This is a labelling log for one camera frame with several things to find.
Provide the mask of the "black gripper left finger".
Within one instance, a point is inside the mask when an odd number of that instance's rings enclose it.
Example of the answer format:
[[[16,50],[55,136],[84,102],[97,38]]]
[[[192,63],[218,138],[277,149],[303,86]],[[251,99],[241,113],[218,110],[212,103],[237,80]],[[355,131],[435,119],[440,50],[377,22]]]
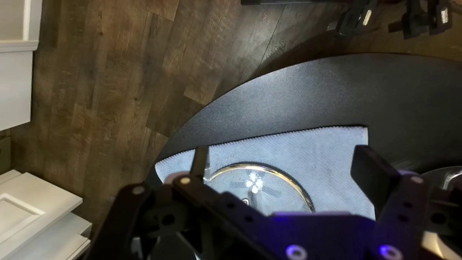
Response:
[[[211,251],[202,230],[201,204],[186,193],[202,186],[208,170],[208,148],[195,149],[192,168],[170,184],[157,188],[146,183],[120,190],[85,260],[152,260],[162,238],[175,236],[199,260],[209,260]]]

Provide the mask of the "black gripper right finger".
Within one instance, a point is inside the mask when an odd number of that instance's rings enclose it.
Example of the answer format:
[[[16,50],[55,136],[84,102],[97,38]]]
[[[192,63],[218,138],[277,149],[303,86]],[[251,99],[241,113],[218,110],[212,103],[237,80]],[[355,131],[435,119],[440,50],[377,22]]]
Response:
[[[355,148],[351,175],[375,210],[371,258],[417,260],[429,187],[414,175],[401,175],[368,147]]]

